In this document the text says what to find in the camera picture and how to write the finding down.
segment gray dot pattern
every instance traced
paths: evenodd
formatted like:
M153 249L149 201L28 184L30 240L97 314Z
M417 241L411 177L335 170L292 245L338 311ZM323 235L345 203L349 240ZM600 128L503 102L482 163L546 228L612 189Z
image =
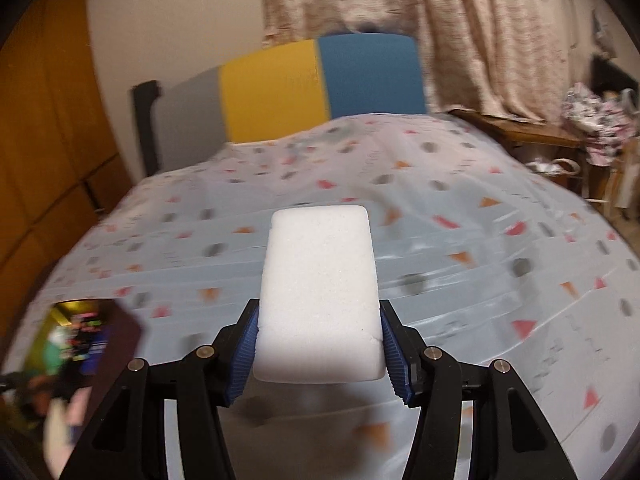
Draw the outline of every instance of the gray dot pattern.
M446 184L441 180L432 180L431 187L433 187L433 189L435 189L436 191L446 191L447 189L449 189L449 184Z
M613 447L616 436L618 435L618 430L616 429L615 424L609 424L604 431L602 432L602 437L600 438L600 450L603 453L611 450Z
M200 212L200 220L211 220L216 215L216 211L212 208L203 209Z
M213 256L218 256L225 249L226 244L212 244L210 246L207 246L204 251L202 251L202 255L206 258L211 258Z
M400 280L402 289L411 296L418 296L427 290L427 277L423 274L406 274Z
M427 153L435 153L438 151L438 145L435 142L423 142L420 147Z
M598 248L598 250L604 254L605 256L607 254L609 254L609 248L605 245L605 243L602 240L598 240L596 242L596 247Z
M634 314L634 308L631 306L631 303L629 303L629 300L626 300L625 298L620 300L620 310L622 311L622 314L627 317L631 317Z
M133 308L142 308L151 298L148 292L139 292L133 297Z
M374 183L374 184L388 184L393 179L394 179L393 175L384 174L384 175L380 175L380 176L377 176L376 178L374 178L372 180L372 183Z
M544 222L539 222L538 226L540 227L540 230L549 238L553 238L554 236L556 236L556 233L553 231L553 229Z
M516 278L529 274L531 269L533 269L533 265L528 258L517 258L511 264L511 271Z

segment metal pivot screw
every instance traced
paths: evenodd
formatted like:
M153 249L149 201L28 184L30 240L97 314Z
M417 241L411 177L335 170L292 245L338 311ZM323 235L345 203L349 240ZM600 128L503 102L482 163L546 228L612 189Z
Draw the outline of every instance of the metal pivot screw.
M196 355L201 359L208 359L216 353L216 349L210 345L201 346L196 350Z
M144 367L145 367L145 361L143 359L140 359L139 357L132 359L131 361L129 361L129 364L127 365L127 368L132 372L139 372Z
M494 363L494 368L496 370L498 370L501 374L505 374L509 370L511 370L511 365L507 361L505 361L504 359L498 359Z
M437 346L429 346L424 350L424 355L432 361L437 361L442 357L442 350Z

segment beige curtain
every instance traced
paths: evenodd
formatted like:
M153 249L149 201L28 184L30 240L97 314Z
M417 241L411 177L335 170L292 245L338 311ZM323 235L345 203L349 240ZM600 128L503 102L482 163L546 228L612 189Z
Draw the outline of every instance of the beige curtain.
M395 32L420 47L432 110L557 123L569 86L553 0L264 0L264 44Z

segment colorful object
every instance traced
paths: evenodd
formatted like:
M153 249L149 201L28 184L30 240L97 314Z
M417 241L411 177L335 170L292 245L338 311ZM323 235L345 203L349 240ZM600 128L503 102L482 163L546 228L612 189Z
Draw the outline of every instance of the colorful object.
M259 50L157 99L152 115L159 167L176 170L206 160L228 140L279 139L338 117L425 114L423 88L415 41L408 36L342 34Z

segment white sponge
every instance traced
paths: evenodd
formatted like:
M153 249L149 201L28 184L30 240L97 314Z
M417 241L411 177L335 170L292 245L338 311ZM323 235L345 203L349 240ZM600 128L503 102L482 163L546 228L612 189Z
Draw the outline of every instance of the white sponge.
M372 381L384 373L367 210L276 211L262 272L254 376L318 384Z

